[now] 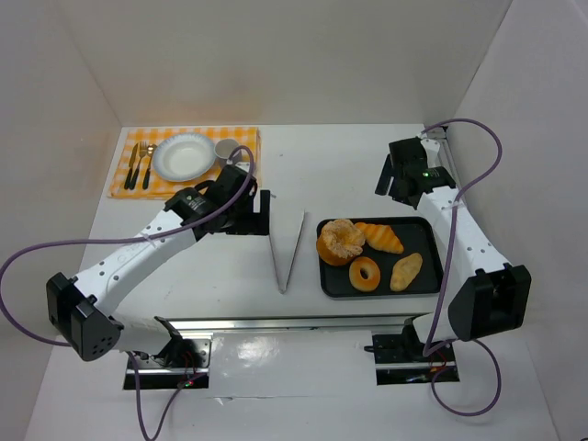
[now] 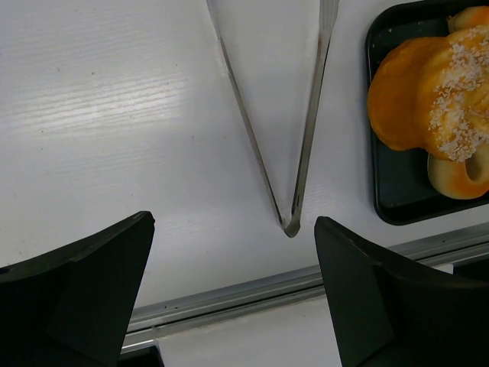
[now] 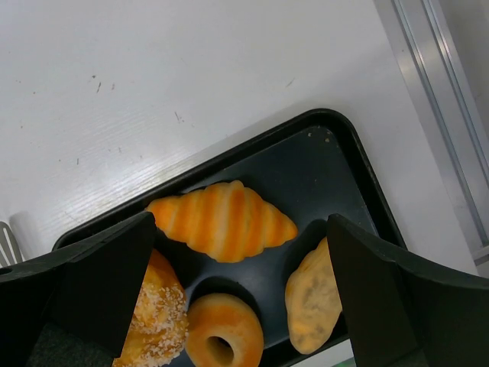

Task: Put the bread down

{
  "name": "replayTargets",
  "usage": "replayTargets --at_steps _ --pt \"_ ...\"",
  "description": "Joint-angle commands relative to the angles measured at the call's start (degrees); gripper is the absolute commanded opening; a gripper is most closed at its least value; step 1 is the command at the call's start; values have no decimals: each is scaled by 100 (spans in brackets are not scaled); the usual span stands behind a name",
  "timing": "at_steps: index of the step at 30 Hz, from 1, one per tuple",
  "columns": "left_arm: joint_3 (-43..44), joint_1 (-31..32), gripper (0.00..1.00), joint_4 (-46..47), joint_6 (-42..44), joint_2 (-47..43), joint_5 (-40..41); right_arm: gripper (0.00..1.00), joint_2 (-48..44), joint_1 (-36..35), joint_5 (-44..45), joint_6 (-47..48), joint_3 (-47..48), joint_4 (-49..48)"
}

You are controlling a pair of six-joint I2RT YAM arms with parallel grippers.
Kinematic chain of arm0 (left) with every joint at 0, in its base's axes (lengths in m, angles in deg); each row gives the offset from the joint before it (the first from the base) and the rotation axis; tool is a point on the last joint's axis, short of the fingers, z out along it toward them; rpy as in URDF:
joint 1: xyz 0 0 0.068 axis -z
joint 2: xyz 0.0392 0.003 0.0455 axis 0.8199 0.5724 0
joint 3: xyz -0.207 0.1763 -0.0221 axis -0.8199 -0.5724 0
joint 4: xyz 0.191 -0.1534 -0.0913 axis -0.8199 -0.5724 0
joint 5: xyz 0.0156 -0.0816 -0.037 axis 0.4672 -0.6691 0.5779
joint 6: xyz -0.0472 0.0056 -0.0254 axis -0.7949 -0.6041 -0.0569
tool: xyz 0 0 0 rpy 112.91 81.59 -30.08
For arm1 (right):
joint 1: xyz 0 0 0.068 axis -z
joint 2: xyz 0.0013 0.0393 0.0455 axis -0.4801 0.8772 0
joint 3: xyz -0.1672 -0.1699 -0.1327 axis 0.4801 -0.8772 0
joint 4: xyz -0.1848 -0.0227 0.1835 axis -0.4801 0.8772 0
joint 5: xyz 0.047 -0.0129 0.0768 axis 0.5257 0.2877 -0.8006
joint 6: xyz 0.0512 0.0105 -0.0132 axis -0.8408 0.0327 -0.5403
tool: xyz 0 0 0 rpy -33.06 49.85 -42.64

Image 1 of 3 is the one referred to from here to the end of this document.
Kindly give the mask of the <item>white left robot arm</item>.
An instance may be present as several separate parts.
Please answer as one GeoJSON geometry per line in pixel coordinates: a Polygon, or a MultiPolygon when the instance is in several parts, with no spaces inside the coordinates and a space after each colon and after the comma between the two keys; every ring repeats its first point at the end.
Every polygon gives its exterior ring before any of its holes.
{"type": "Polygon", "coordinates": [[[85,362],[113,349],[153,356],[167,366],[195,354],[165,318],[116,317],[115,310],[147,276],[208,234],[267,236],[270,198],[235,165],[224,166],[215,180],[179,190],[133,243],[73,277],[58,273],[48,280],[51,324],[85,362]]]}

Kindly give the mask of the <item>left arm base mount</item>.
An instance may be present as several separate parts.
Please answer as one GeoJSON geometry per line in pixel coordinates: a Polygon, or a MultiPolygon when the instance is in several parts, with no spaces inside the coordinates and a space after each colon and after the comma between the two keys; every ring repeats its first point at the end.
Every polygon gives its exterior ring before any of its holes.
{"type": "Polygon", "coordinates": [[[163,317],[131,320],[121,335],[125,348],[130,348],[124,390],[188,390],[209,386],[211,336],[183,336],[163,317]]]}

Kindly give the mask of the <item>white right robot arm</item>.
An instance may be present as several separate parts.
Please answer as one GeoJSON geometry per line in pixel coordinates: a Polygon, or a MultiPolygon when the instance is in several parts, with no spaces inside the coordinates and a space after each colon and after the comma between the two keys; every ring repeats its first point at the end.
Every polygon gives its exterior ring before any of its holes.
{"type": "Polygon", "coordinates": [[[423,137],[392,142],[374,190],[364,162],[342,153],[297,153],[277,173],[279,199],[317,216],[316,285],[329,299],[436,299],[403,332],[422,355],[520,327],[531,284],[487,241],[439,152],[423,137]]]}

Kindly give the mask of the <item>sugared round bread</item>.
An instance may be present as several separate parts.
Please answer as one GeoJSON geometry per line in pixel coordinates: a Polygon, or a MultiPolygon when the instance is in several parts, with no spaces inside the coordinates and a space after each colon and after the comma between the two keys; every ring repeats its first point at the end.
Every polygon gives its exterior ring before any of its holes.
{"type": "Polygon", "coordinates": [[[349,219],[328,221],[321,229],[316,249],[330,266],[344,266],[363,252],[364,233],[349,219]]]}

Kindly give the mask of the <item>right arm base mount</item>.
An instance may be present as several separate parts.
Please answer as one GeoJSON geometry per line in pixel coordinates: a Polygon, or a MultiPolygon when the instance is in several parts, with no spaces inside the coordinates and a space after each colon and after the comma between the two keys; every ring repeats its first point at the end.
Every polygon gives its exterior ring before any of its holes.
{"type": "Polygon", "coordinates": [[[373,355],[379,386],[425,384],[434,376],[438,382],[459,382],[452,345],[424,356],[424,344],[408,323],[397,334],[373,334],[372,343],[365,345],[364,351],[373,355]]]}

